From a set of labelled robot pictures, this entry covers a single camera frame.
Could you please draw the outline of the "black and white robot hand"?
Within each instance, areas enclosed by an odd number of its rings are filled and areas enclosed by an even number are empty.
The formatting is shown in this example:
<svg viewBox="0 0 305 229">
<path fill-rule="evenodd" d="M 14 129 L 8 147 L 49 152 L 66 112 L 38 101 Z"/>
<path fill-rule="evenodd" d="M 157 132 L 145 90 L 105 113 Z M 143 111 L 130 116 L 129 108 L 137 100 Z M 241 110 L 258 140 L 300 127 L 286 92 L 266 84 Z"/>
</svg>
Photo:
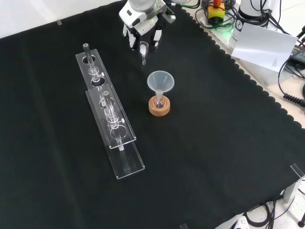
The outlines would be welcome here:
<svg viewBox="0 0 305 229">
<path fill-rule="evenodd" d="M 123 36 L 129 40 L 133 50 L 140 48 L 140 42 L 148 43 L 156 50 L 166 23 L 176 20 L 174 12 L 163 0 L 129 0 L 120 10 L 123 21 Z"/>
</svg>

